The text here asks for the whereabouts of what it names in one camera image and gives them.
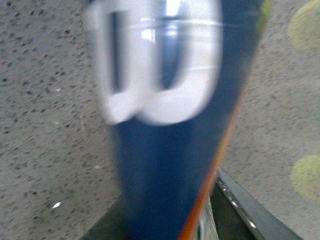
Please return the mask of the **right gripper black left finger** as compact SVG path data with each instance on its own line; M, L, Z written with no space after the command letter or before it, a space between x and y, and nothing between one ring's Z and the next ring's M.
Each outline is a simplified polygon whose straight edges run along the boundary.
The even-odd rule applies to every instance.
M122 199L111 208L82 236L83 240L129 240L130 235Z

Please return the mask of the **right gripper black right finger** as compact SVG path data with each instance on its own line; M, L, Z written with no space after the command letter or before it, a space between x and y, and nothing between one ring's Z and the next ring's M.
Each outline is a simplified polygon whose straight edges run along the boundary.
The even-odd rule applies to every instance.
M220 240L300 240L223 168L210 196Z

